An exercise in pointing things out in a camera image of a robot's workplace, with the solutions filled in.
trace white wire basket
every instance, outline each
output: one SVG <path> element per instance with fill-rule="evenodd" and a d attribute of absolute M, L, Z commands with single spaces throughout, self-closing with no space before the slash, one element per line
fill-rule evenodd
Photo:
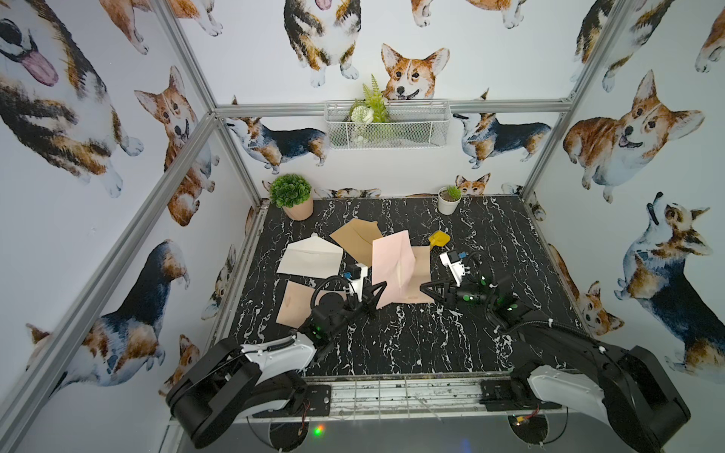
<path fill-rule="evenodd" d="M 390 101 L 391 122 L 351 122 L 353 101 L 325 103 L 330 146 L 333 149 L 442 148 L 448 138 L 448 101 Z"/>

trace black marble surface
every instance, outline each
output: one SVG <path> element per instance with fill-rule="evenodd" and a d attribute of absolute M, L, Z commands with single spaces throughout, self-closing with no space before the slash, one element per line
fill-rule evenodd
<path fill-rule="evenodd" d="M 329 235 L 353 218 L 377 220 L 383 235 L 408 230 L 413 246 L 428 245 L 436 230 L 451 236 L 446 249 L 484 250 L 498 276 L 510 273 L 512 287 L 560 323 L 578 325 L 553 265 L 521 201 L 515 196 L 464 198 L 453 215 L 438 213 L 437 199 L 333 199 L 315 201 L 315 213 L 301 222 L 277 207 L 265 219 L 252 268 L 244 284 L 231 335 L 258 343 L 288 335 L 275 322 L 287 280 L 314 287 L 322 279 L 277 274 L 286 245 L 317 233 Z M 431 279 L 449 278 L 434 250 Z M 347 253 L 343 266 L 355 264 Z M 506 371 L 532 354 L 553 367 L 566 364 L 494 332 L 479 307 L 456 310 L 438 304 L 391 304 L 376 319 L 358 318 L 338 337 L 337 347 L 307 375 L 387 375 Z"/>

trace yellow object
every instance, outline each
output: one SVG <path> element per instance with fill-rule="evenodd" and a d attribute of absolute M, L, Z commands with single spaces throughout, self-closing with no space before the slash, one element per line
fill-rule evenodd
<path fill-rule="evenodd" d="M 430 250 L 433 250 L 433 247 L 443 247 L 444 245 L 448 244 L 448 241 L 451 240 L 451 237 L 448 236 L 446 233 L 438 230 L 435 233 L 431 235 L 428 240 L 431 242 L 431 248 Z"/>

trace brown envelope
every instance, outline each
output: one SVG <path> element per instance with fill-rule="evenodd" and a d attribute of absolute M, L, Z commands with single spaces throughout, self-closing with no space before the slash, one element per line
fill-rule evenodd
<path fill-rule="evenodd" d="M 282 306 L 279 307 L 277 313 L 277 323 L 296 329 L 302 327 L 302 324 L 312 313 L 310 299 L 314 292 L 314 288 L 288 281 L 284 290 L 284 298 L 282 298 Z M 320 298 L 327 293 L 337 293 L 345 297 L 343 291 L 320 291 L 315 305 L 320 304 Z"/>
<path fill-rule="evenodd" d="M 377 222 L 352 219 L 330 237 L 355 261 L 368 267 L 373 265 L 373 241 L 383 237 Z"/>
<path fill-rule="evenodd" d="M 413 276 L 410 278 L 405 299 L 396 301 L 398 304 L 430 304 L 433 299 L 421 293 L 421 284 L 431 281 L 431 255 L 428 246 L 411 247 L 415 256 Z"/>

